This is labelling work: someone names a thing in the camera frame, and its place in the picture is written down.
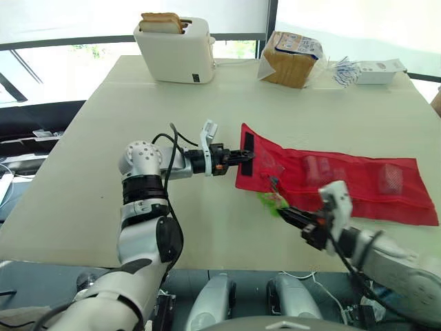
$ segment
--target red bag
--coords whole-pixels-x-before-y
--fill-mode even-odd
[[[239,164],[236,187],[278,191],[297,208],[322,208],[318,188],[344,180],[352,198],[353,217],[387,219],[413,225],[438,225],[435,206],[422,182],[415,159],[372,159],[334,152],[281,148],[242,124],[240,147],[254,151]]]

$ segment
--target white toaster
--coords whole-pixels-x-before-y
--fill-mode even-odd
[[[181,17],[188,23],[183,34],[134,31],[144,61],[158,81],[208,83],[214,76],[212,47],[208,23],[195,17]]]

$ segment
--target toast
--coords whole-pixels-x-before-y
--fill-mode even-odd
[[[173,12],[144,12],[141,16],[143,20],[139,22],[139,30],[142,32],[183,33],[181,20]]]

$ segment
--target table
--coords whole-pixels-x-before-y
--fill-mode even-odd
[[[440,119],[398,73],[389,86],[334,88],[326,79],[295,90],[256,80],[257,61],[219,66],[211,83],[154,81],[142,57],[121,57],[74,118],[0,231],[0,259],[114,267],[124,147],[170,131],[192,140],[205,120],[215,142],[238,148],[240,125],[285,147],[366,157],[415,157],[441,211]],[[336,257],[309,247],[298,229],[273,218],[256,193],[223,177],[170,182],[185,245],[177,268],[342,271]],[[354,219],[387,231],[421,253],[441,257],[436,227]]]

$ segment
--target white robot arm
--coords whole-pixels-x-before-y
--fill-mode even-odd
[[[429,326],[441,326],[441,260],[423,258],[401,248],[381,232],[360,231],[349,226],[351,199],[344,181],[319,189],[324,210],[311,214],[299,210],[279,210],[290,224],[302,229],[307,243],[328,254],[340,253],[359,272],[405,297],[410,317]],[[325,224],[318,222],[325,219]]]
[[[203,149],[180,150],[174,160],[171,160],[171,148],[160,148],[146,141],[129,144],[119,163],[123,175],[118,244],[122,266],[100,277],[82,299],[71,304],[50,331],[144,330],[161,282],[183,248],[181,227],[162,183],[169,164],[172,164],[170,179],[179,179],[196,173],[210,174],[210,168],[212,175],[225,174],[229,166],[253,157],[248,151],[230,151],[222,144],[211,144],[216,128],[208,121],[201,134],[206,139],[201,144]],[[345,256],[343,259],[347,258],[358,271],[406,296],[415,320],[440,326],[440,261],[422,259],[399,248],[384,235],[350,228],[352,204],[344,182],[325,186],[320,195],[325,209],[319,213],[293,207],[278,212],[287,223],[302,230],[302,237],[309,245],[335,254],[337,243]],[[325,225],[320,218],[326,218]],[[43,317],[32,330],[39,331],[46,321]],[[318,330],[315,327],[322,325],[307,319],[302,323],[312,325],[310,330]]]
[[[173,148],[146,141],[126,147],[119,161],[123,206],[118,254],[122,266],[97,279],[51,331],[144,330],[158,289],[183,249],[183,233],[162,182],[170,164],[170,179],[196,173],[218,176],[253,157],[246,150],[211,143],[216,129],[216,124],[207,121],[201,132],[203,149],[177,150],[174,158]],[[36,323],[33,330],[40,330],[44,322]]]

